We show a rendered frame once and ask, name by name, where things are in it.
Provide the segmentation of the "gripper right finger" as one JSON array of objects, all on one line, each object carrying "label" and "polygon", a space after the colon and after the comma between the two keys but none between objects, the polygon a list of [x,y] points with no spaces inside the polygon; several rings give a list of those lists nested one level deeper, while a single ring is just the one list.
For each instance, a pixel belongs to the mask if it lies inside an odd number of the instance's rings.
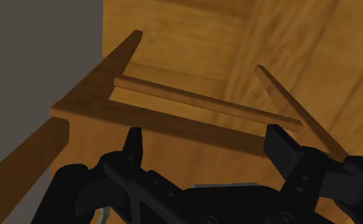
[{"label": "gripper right finger", "polygon": [[331,199],[354,224],[363,224],[363,156],[342,162],[294,141],[279,125],[268,125],[264,153],[285,180],[265,224],[334,224],[316,213],[319,198]]}]

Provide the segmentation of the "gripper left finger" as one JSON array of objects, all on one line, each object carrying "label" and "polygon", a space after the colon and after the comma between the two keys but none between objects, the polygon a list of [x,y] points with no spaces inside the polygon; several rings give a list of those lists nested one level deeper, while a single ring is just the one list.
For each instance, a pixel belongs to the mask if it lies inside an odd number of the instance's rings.
[{"label": "gripper left finger", "polygon": [[89,224],[97,209],[114,207],[128,224],[187,224],[170,201],[180,189],[154,171],[141,168],[142,130],[129,129],[120,151],[106,153],[89,169],[58,169],[31,224]]}]

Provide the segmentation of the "wooden table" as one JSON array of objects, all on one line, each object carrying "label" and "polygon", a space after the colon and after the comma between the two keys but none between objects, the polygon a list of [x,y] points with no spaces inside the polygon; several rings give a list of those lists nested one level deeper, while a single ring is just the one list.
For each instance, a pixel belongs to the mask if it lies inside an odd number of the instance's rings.
[{"label": "wooden table", "polygon": [[111,100],[117,87],[216,112],[277,123],[293,130],[298,143],[342,161],[347,152],[263,66],[255,74],[278,113],[268,113],[177,88],[126,76],[142,38],[134,31],[50,110],[50,118],[0,162],[0,224],[47,168],[94,166],[120,150],[130,127],[143,129],[143,167],[186,188],[194,183],[244,182],[252,177],[274,188],[281,176],[263,152],[264,139],[216,125]]}]

